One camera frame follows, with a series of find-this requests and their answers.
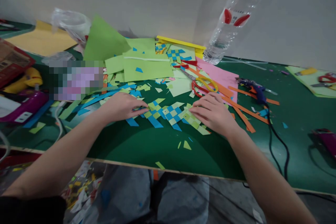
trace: gray pants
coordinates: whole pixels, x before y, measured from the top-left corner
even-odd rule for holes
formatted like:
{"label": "gray pants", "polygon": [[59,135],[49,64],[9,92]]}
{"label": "gray pants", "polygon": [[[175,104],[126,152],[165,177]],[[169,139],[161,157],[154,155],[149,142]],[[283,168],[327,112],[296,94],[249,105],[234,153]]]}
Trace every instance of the gray pants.
{"label": "gray pants", "polygon": [[83,224],[127,224],[142,216],[153,223],[203,224],[208,219],[208,183],[205,177],[164,173],[153,185],[152,170],[108,165]]}

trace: plastic bag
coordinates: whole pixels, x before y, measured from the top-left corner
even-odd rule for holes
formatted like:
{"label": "plastic bag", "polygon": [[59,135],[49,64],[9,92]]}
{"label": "plastic bag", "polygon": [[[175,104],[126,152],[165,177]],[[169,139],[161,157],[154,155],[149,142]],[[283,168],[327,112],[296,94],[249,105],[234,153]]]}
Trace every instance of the plastic bag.
{"label": "plastic bag", "polygon": [[54,54],[50,57],[45,57],[41,61],[43,64],[49,66],[50,61],[68,61],[68,60],[76,60],[76,58],[69,52],[62,51]]}
{"label": "plastic bag", "polygon": [[55,8],[51,16],[51,24],[53,32],[56,32],[58,27],[63,28],[83,49],[85,48],[91,27],[91,21],[87,16],[79,12]]}

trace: forearm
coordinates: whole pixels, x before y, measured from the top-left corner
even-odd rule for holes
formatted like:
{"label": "forearm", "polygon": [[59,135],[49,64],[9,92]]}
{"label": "forearm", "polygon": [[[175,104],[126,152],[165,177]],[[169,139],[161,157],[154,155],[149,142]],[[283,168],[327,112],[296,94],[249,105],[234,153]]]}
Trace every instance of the forearm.
{"label": "forearm", "polygon": [[268,219],[280,223],[316,223],[290,185],[244,130],[237,131],[228,141],[253,195]]}
{"label": "forearm", "polygon": [[92,113],[40,156],[3,195],[27,199],[59,195],[104,126]]}

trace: pink paper sheet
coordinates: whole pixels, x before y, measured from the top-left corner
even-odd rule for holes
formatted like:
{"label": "pink paper sheet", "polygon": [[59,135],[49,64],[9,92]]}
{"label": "pink paper sheet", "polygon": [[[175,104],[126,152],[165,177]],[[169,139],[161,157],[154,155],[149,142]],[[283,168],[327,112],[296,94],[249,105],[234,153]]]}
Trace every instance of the pink paper sheet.
{"label": "pink paper sheet", "polygon": [[[205,62],[204,60],[198,57],[196,57],[196,60],[197,60],[197,66],[201,68],[204,72],[206,72],[210,76],[211,79],[213,79],[214,81],[216,81],[217,83],[221,84],[222,86],[226,88],[228,88],[229,86],[238,88],[238,83],[235,78],[239,77],[239,75],[225,71],[217,66],[214,66],[208,62]],[[233,90],[231,91],[233,92],[232,101],[237,103],[238,92],[233,91]]]}

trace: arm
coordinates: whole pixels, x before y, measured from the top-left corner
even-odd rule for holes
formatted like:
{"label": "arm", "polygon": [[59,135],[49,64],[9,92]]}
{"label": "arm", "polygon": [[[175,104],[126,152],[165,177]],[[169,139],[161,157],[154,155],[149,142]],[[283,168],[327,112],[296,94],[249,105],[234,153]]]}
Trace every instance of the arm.
{"label": "arm", "polygon": [[3,196],[32,199],[59,195],[83,163],[103,128],[113,121],[148,111],[132,110],[140,106],[148,107],[129,94],[115,94],[40,156]]}
{"label": "arm", "polygon": [[203,96],[194,102],[190,112],[227,138],[267,223],[317,223],[287,181],[238,126],[219,94]]}

